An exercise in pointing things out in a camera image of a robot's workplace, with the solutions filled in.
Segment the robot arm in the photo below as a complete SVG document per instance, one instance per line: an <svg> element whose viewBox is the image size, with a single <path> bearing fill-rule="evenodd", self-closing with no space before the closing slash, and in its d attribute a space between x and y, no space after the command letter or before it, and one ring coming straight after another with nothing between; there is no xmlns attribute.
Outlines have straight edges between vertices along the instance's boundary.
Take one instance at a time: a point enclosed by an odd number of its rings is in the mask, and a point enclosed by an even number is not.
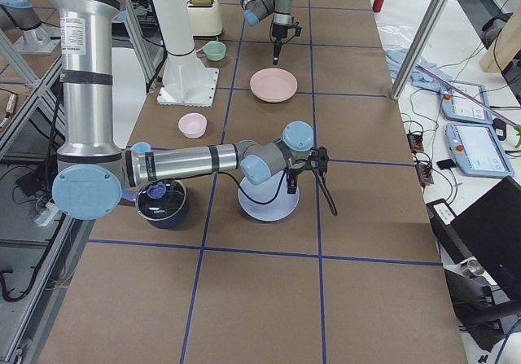
<svg viewBox="0 0 521 364"><path fill-rule="evenodd" d="M282 48L302 32L302 26L294 17L293 1L239 0L245 24L267 29L264 39L273 47L272 64L275 66L279 64Z"/></svg>
<svg viewBox="0 0 521 364"><path fill-rule="evenodd" d="M337 210L326 188L329 156L313 146L313 128L293 121L282 137L262 146L253 141L162 152L123 150L114 142L112 110L112 21L121 0L50 0L60 14L65 111L64 144L57 152L58 174L52 196L59 209L79 220L106 216L122 191L164 179L188 179L241 168L254 185L286 172L288 193L297 176L313 172L330 210ZM211 106L219 71L195 54L186 0L152 0L167 59L160 102ZM292 24L292 0L239 0L249 25L274 15L277 50Z"/></svg>

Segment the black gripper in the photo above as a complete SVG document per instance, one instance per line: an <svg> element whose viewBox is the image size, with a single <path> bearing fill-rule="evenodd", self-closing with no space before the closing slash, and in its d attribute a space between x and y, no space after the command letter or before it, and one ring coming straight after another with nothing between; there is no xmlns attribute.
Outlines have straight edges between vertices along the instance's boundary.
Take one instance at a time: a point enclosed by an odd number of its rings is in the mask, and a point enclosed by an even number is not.
<svg viewBox="0 0 521 364"><path fill-rule="evenodd" d="M290 12L275 12L270 26L271 41L274 44L273 65L278 65L282 44L301 35L302 27Z"/></svg>
<svg viewBox="0 0 521 364"><path fill-rule="evenodd" d="M304 171L316 174L322 185L326 184L329 156L325 147L312 147L307 158L299 158L295 161L296 167L287 170L287 193L295 194L298 190L297 177Z"/></svg>

